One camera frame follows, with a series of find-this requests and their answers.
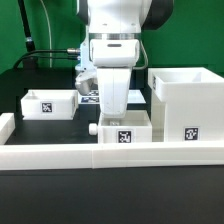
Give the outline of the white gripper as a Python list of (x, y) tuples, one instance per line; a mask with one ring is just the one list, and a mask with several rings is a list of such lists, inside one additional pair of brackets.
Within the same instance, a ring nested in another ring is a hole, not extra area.
[(90, 58), (96, 67), (100, 110), (104, 118), (125, 116), (131, 73), (139, 54), (137, 39), (90, 41)]

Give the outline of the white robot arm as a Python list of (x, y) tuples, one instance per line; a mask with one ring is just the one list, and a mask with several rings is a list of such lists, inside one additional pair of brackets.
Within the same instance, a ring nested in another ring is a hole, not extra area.
[(171, 16), (174, 0), (77, 0), (77, 16), (86, 26), (80, 45), (75, 85), (80, 94), (98, 85), (101, 115), (126, 114), (131, 74), (146, 58), (141, 32), (160, 28)]

